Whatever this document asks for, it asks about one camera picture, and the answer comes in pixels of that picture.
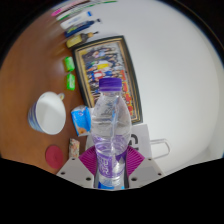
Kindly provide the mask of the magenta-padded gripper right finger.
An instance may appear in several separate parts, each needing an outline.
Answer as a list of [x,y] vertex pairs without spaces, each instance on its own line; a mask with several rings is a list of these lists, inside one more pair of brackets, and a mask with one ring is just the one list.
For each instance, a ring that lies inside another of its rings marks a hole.
[[128,188],[134,189],[150,184],[164,176],[152,158],[145,158],[136,149],[128,147],[126,155]]

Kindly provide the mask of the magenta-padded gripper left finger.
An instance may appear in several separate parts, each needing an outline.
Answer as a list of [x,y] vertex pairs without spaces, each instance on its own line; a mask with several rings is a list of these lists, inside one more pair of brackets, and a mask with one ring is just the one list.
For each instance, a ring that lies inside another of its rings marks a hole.
[[93,188],[97,173],[97,156],[92,146],[78,158],[69,158],[57,176],[84,188]]

